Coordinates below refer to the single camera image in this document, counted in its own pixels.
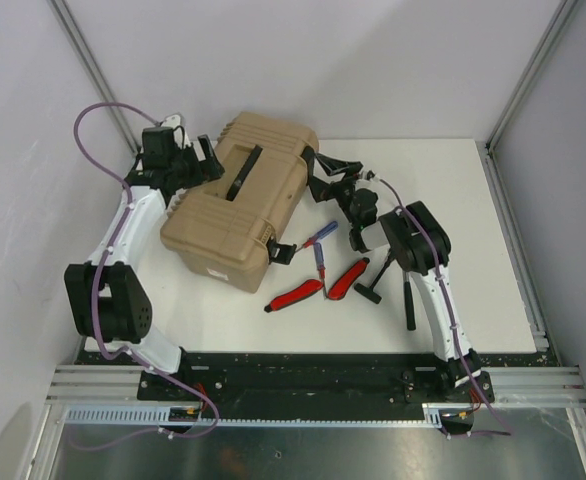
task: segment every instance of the tan plastic toolbox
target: tan plastic toolbox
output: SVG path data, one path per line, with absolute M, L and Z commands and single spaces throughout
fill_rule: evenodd
M 304 192 L 307 146 L 319 147 L 308 127 L 238 115 L 215 147 L 224 175 L 182 197 L 162 227 L 162 243 L 193 272 L 256 292 L 269 265 L 267 243 L 279 241 Z

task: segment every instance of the black handle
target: black handle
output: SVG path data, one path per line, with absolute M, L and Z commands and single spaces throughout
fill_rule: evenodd
M 244 165 L 242 165 L 242 168 L 240 168 L 237 177 L 235 177 L 235 180 L 233 180 L 233 183 L 229 187 L 229 191 L 226 192 L 226 199 L 229 202 L 235 200 L 235 197 L 240 191 L 240 188 L 242 188 L 242 185 L 244 185 L 246 177 L 249 176 L 249 173 L 251 173 L 251 170 L 253 170 L 257 159 L 260 158 L 261 153 L 262 147 L 259 145 L 256 145 L 253 150 L 251 150 L 251 153 L 249 153 L 249 157 L 246 159 L 246 162 L 244 162 Z
M 377 274 L 377 276 L 371 282 L 371 285 L 369 285 L 369 288 L 371 290 L 373 290 L 375 288 L 375 286 L 377 285 L 377 283 L 382 278 L 382 275 L 384 275 L 384 273 L 388 270 L 388 268 L 393 263 L 393 260 L 395 260 L 395 257 L 393 256 L 393 252 L 389 248 L 389 251 L 386 254 L 386 258 L 384 259 L 384 264 L 382 265 L 382 268 L 380 269 L 380 273 Z
M 413 291 L 411 282 L 404 281 L 404 311 L 406 312 L 406 328 L 409 331 L 415 330 L 415 309 L 413 308 Z

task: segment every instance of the white wall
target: white wall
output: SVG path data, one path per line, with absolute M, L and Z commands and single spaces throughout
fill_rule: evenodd
M 97 96 L 43 0 L 0 1 L 0 479 L 12 478 L 53 369 L 77 335 L 62 275 L 84 261 L 119 188 L 81 158 L 75 115 Z M 106 115 L 83 129 L 91 151 L 123 170 Z
M 180 111 L 193 133 L 255 109 L 322 138 L 476 140 L 558 3 L 69 1 L 118 98 Z
M 562 358 L 586 381 L 586 1 L 498 149 Z

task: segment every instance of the toolbox latch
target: toolbox latch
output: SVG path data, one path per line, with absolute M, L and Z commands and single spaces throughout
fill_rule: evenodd
M 293 255 L 295 255 L 297 245 L 277 243 L 275 237 L 271 237 L 266 243 L 266 249 L 269 252 L 269 264 L 279 263 L 281 265 L 288 265 L 291 263 Z

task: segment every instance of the gray floor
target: gray floor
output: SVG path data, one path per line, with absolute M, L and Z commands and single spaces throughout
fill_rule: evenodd
M 220 428 L 197 440 L 145 434 L 85 453 L 63 440 L 53 478 L 73 479 L 571 479 L 586 478 L 562 409 L 504 412 L 513 437 L 447 441 L 432 429 Z M 493 427 L 480 412 L 476 427 Z M 81 445 L 140 427 L 74 425 Z

